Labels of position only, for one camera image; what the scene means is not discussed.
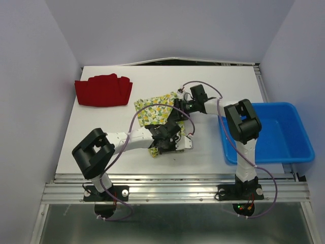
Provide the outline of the lemon print skirt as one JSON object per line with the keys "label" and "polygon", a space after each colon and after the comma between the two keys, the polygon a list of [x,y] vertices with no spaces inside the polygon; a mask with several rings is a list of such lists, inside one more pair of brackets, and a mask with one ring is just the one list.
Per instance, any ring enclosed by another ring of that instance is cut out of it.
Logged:
{"label": "lemon print skirt", "polygon": [[[148,106],[150,104],[168,104],[168,105],[174,105],[174,100],[178,98],[178,95],[175,92],[170,92],[166,95],[162,95],[159,97],[153,97],[148,99],[139,99],[134,102],[134,107],[136,111],[139,111],[145,106]],[[141,127],[147,126],[147,125],[163,125],[167,122],[169,115],[172,112],[172,108],[166,107],[166,106],[152,106],[149,108],[146,108],[145,110],[141,111],[138,114],[138,122]],[[178,141],[181,136],[184,136],[185,131],[185,125],[183,121],[176,122],[177,125],[181,128],[181,131],[178,132],[178,134],[175,136],[175,140]],[[174,148],[172,148],[172,151],[166,151],[162,152],[157,147],[153,147],[148,149],[148,152],[150,155],[155,158],[158,155],[161,155],[163,153],[175,153],[176,151],[176,142]]]}

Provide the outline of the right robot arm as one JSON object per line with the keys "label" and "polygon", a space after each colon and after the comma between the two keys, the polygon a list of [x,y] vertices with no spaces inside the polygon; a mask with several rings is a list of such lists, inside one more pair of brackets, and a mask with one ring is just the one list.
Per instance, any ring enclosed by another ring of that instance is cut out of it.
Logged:
{"label": "right robot arm", "polygon": [[218,98],[209,97],[201,84],[191,87],[190,90],[191,99],[188,100],[184,87],[178,89],[174,100],[175,108],[169,118],[183,121],[194,112],[217,115],[226,138],[237,153],[235,184],[229,187],[220,186],[219,195],[233,194],[238,198],[262,195],[255,163],[255,147],[262,124],[252,103],[248,99],[238,102],[224,101],[221,93]]}

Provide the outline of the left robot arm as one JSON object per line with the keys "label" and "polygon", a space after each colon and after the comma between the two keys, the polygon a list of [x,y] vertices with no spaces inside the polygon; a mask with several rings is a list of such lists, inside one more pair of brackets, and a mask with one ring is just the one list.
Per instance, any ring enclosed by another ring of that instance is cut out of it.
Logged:
{"label": "left robot arm", "polygon": [[146,125],[131,132],[105,133],[93,129],[73,150],[72,156],[85,179],[94,185],[94,194],[108,200],[113,184],[104,169],[114,155],[133,149],[157,149],[159,154],[185,150],[187,139],[174,121],[163,125]]}

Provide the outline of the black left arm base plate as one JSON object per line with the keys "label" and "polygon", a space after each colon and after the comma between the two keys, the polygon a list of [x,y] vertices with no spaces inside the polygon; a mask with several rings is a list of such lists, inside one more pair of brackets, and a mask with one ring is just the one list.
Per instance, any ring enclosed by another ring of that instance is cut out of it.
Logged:
{"label": "black left arm base plate", "polygon": [[[106,192],[98,192],[95,186],[87,185],[84,186],[84,202],[113,202],[114,199],[108,195]],[[129,196],[129,186],[127,185],[115,185],[112,188],[108,189],[108,191],[114,195],[116,198],[127,202]]]}

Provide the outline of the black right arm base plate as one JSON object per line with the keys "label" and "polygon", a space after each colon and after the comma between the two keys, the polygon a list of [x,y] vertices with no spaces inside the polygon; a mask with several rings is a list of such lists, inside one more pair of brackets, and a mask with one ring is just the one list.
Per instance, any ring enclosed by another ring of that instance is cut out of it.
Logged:
{"label": "black right arm base plate", "polygon": [[217,201],[264,200],[260,184],[243,186],[238,184],[218,185],[214,195]]}

